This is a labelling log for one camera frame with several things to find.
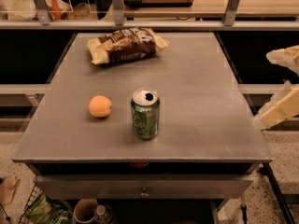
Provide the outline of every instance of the wire basket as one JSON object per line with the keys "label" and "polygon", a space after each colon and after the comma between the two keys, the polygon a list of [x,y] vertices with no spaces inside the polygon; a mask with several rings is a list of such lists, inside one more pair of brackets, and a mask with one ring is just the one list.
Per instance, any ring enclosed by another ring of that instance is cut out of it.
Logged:
{"label": "wire basket", "polygon": [[[27,204],[26,204],[24,210],[26,210],[26,208],[28,206],[30,206],[35,201],[35,199],[38,197],[38,195],[41,192],[42,191],[37,186],[33,187],[32,191],[30,193],[30,196],[27,200]],[[30,221],[29,219],[27,219],[24,215],[21,215],[20,220],[19,220],[19,224],[34,224],[34,223],[32,221]]]}

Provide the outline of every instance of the metal post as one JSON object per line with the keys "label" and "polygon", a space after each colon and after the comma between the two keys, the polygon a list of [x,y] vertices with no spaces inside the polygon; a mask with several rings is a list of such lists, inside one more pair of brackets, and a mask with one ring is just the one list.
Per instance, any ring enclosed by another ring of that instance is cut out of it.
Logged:
{"label": "metal post", "polygon": [[235,16],[240,0],[229,0],[222,19],[225,26],[232,26],[235,23]]}
{"label": "metal post", "polygon": [[112,0],[114,22],[117,26],[123,26],[123,0]]}
{"label": "metal post", "polygon": [[48,12],[47,3],[45,0],[34,0],[38,19],[42,25],[49,25],[52,18]]}

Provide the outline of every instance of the speckled floor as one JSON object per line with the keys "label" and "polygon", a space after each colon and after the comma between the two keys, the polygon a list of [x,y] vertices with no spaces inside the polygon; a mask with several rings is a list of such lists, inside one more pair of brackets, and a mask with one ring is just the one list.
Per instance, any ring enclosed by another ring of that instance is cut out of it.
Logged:
{"label": "speckled floor", "polygon": [[[18,224],[23,208],[34,186],[34,175],[23,164],[14,163],[10,157],[18,140],[21,121],[0,120],[0,177],[16,175],[20,184],[12,204],[5,205],[11,216],[11,224]],[[299,120],[286,121],[270,131],[263,132],[264,138],[273,150],[274,160],[270,164],[284,194],[299,193]],[[247,189],[248,223],[286,223],[278,202],[270,187],[268,178],[253,172],[254,182]],[[241,215],[241,200],[230,200],[219,212],[220,224],[244,223]],[[299,223],[299,205],[291,205],[291,212],[296,223]],[[0,209],[0,223],[7,224],[3,210]]]}

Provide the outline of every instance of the brown snack bag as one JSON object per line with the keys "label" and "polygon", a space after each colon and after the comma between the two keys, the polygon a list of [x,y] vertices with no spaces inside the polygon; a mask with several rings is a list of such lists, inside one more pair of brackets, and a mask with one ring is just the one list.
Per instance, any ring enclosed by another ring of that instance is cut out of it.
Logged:
{"label": "brown snack bag", "polygon": [[92,63],[114,63],[148,57],[169,46],[150,28],[127,28],[88,40]]}

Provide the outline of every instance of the gray tabletop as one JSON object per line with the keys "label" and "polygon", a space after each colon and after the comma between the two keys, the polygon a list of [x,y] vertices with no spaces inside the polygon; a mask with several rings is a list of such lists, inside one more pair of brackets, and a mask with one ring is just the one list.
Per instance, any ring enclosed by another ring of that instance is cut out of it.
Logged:
{"label": "gray tabletop", "polygon": [[[271,151],[212,33],[161,33],[169,48],[111,67],[95,66],[78,34],[12,157],[23,162],[269,162]],[[158,135],[133,133],[135,90],[161,99]],[[112,101],[106,119],[90,115],[94,95]]]}

